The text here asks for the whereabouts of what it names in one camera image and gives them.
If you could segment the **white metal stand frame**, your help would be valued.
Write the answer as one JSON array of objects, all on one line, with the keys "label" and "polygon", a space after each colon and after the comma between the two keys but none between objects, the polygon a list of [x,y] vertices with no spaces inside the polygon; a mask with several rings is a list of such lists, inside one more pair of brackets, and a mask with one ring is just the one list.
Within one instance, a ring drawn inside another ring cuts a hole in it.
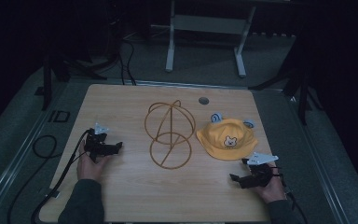
[{"label": "white metal stand frame", "polygon": [[242,52],[245,41],[250,32],[250,28],[255,15],[256,7],[250,7],[245,20],[226,19],[202,16],[190,16],[177,14],[175,12],[175,0],[171,0],[170,9],[170,26],[169,26],[169,46],[165,64],[165,71],[171,72],[174,64],[175,40],[174,34],[176,30],[218,33],[227,35],[239,35],[240,43],[233,49],[237,71],[239,77],[246,77],[245,63],[242,58]]}]

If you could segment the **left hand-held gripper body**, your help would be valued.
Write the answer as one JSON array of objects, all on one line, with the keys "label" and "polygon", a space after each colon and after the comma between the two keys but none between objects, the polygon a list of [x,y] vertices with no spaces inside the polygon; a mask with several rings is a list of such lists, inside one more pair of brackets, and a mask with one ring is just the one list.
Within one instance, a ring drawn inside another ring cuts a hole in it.
[{"label": "left hand-held gripper body", "polygon": [[108,131],[109,129],[99,122],[96,122],[94,127],[88,130],[85,151],[89,153],[93,161],[96,161],[98,156],[104,156],[106,150],[112,150],[112,145],[107,145],[104,142]]}]

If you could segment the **person's right hand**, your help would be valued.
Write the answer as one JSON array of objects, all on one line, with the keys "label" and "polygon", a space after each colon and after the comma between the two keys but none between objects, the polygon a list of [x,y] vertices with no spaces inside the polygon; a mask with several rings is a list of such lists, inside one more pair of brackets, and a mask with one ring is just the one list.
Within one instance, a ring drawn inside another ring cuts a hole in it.
[{"label": "person's right hand", "polygon": [[272,168],[273,176],[265,187],[256,187],[254,192],[265,202],[273,203],[286,200],[281,177],[277,168]]}]

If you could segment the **black tripod stand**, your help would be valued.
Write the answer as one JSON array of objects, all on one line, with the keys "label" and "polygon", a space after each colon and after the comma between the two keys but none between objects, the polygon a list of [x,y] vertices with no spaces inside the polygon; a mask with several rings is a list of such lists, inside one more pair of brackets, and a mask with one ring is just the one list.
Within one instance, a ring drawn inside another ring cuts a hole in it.
[{"label": "black tripod stand", "polygon": [[306,110],[310,95],[310,75],[313,70],[312,46],[314,42],[310,29],[305,27],[296,36],[292,47],[282,62],[277,75],[261,84],[249,87],[249,90],[261,91],[288,79],[282,92],[285,96],[293,98],[299,92],[297,115],[303,125],[307,124]]},{"label": "black tripod stand", "polygon": [[36,95],[43,97],[42,110],[46,111],[52,102],[52,75],[55,75],[58,81],[67,82],[71,77],[69,67],[73,67],[83,76],[106,80],[106,77],[98,75],[96,71],[111,65],[117,59],[118,56],[109,56],[105,62],[86,66],[64,54],[61,50],[50,49],[43,58],[43,86],[35,92]]}]

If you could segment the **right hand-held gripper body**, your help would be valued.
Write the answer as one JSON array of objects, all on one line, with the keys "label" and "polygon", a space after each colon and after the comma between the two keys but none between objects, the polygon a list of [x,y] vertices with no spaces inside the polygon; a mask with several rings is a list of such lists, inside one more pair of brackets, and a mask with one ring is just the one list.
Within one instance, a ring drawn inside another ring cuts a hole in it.
[{"label": "right hand-held gripper body", "polygon": [[279,159],[278,156],[254,152],[249,159],[243,159],[251,172],[242,182],[252,183],[253,187],[265,187],[273,176],[269,162]]}]

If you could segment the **yellow bear bucket hat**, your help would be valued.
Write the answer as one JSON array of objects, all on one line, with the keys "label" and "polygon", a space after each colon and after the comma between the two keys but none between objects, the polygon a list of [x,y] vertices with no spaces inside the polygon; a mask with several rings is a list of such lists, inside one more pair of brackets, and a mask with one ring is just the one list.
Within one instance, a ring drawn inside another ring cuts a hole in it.
[{"label": "yellow bear bucket hat", "polygon": [[215,159],[235,161],[251,154],[258,141],[253,130],[239,119],[225,119],[220,113],[197,131],[205,151]]}]

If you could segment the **person's left hand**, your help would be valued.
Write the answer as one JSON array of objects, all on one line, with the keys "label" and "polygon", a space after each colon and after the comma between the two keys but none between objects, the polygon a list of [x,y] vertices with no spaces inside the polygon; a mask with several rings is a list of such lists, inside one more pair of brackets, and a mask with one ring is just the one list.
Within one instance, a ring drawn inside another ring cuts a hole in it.
[{"label": "person's left hand", "polygon": [[79,158],[76,167],[77,179],[90,179],[99,182],[103,173],[103,168],[111,160],[110,156],[105,156],[99,161],[94,162],[85,151],[85,141],[82,140],[79,147]]}]

